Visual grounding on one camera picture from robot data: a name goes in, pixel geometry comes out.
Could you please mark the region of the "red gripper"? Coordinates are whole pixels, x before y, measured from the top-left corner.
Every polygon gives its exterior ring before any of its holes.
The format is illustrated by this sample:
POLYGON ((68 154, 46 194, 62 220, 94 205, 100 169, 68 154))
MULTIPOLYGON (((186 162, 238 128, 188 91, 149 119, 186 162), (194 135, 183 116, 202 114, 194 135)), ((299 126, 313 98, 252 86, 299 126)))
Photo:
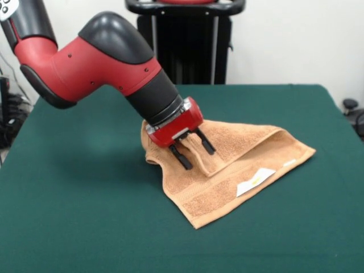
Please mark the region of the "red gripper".
POLYGON ((214 155, 216 149, 205 134, 198 128, 203 123, 202 112, 192 97, 183 100, 182 108, 171 118, 157 126, 145 125, 149 138, 159 147, 169 147, 172 155, 178 160, 185 170, 191 170, 193 164, 187 157, 187 149, 175 141, 188 131, 195 130, 201 139, 201 144, 209 155, 214 155))

